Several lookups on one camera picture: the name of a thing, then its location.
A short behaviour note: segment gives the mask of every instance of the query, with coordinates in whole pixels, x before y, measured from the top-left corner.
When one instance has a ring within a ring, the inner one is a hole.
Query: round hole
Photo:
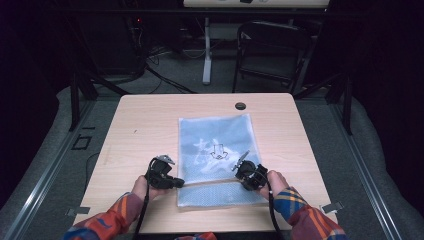
[[[242,102],[238,102],[238,103],[236,103],[236,109],[244,110],[244,109],[246,109],[246,104],[244,104]]]

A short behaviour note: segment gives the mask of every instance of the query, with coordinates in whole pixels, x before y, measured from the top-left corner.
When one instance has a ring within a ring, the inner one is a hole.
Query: plastic bag
[[[232,171],[239,158],[256,165],[260,157],[249,114],[179,120],[179,207],[211,207],[262,203],[256,192],[245,190]]]

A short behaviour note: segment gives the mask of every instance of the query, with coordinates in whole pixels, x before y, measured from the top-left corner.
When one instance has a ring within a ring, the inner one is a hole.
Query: hand
[[[289,184],[287,183],[286,179],[283,177],[283,174],[280,172],[276,172],[274,170],[271,170],[267,173],[269,184],[272,188],[272,195],[276,197],[281,191],[289,187]],[[259,189],[259,194],[262,195],[262,197],[269,200],[269,188],[266,184],[263,188]]]
[[[138,177],[138,179],[134,183],[133,190],[131,191],[135,195],[137,195],[141,201],[144,201],[144,197],[146,196],[147,191],[147,180],[144,175]],[[159,195],[167,194],[168,189],[156,189],[152,186],[149,187],[149,200],[153,200],[155,197]]]

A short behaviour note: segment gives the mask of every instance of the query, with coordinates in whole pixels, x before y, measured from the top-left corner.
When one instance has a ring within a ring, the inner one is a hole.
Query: wooden table
[[[237,110],[243,102],[247,108]],[[234,116],[249,113],[262,158],[268,169],[282,172],[290,185],[314,207],[330,203],[305,129],[289,94],[178,94],[122,97],[97,160],[81,206],[89,214],[104,212],[135,179],[145,174],[150,160],[169,154],[178,165],[178,119]],[[177,165],[169,175],[176,177]],[[328,215],[337,222],[334,214]],[[277,214],[281,229],[290,226]],[[267,206],[207,210],[177,207],[176,190],[149,203],[141,233],[273,231]]]

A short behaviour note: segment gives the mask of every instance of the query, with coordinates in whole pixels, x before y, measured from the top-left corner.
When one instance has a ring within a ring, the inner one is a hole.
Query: chair
[[[236,90],[238,72],[242,78],[244,75],[253,75],[280,81],[290,93],[294,92],[311,43],[304,29],[251,21],[239,27],[237,40],[233,93]]]

